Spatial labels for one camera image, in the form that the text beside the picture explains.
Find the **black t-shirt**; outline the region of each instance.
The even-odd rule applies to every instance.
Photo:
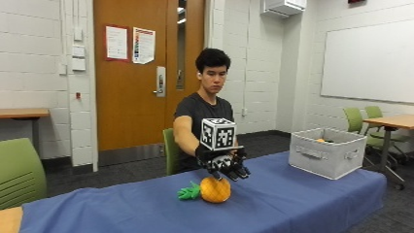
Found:
[[[180,102],[175,117],[189,116],[193,120],[192,132],[200,140],[203,134],[204,118],[227,118],[235,121],[233,109],[231,103],[216,97],[216,105],[209,104],[200,94],[196,92],[183,99]],[[181,149],[179,152],[179,172],[187,172],[200,168],[197,158],[187,154]]]

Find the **door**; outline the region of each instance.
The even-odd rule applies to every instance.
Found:
[[[195,60],[204,48],[205,1],[187,3],[187,23],[195,23],[188,25],[188,31],[195,31],[187,36],[185,55],[192,64],[187,64],[184,89],[176,88],[179,0],[94,2],[99,151],[159,145],[162,131],[172,126],[179,101],[199,87]],[[108,24],[130,27],[131,38],[134,27],[156,31],[156,58],[152,62],[135,64],[106,60],[104,30]],[[160,66],[167,68],[166,97],[158,97],[155,93]]]

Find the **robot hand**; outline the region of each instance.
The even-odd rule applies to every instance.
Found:
[[[245,179],[249,177],[251,171],[248,167],[244,166],[244,160],[247,159],[247,153],[244,149],[239,149],[236,154],[228,154],[228,150],[219,151],[205,151],[205,156],[199,156],[200,163],[208,172],[221,180],[221,174],[224,174],[232,181],[237,179]]]

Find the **white storage bin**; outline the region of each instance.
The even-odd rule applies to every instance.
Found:
[[[331,128],[292,134],[289,164],[337,180],[363,166],[367,137]]]

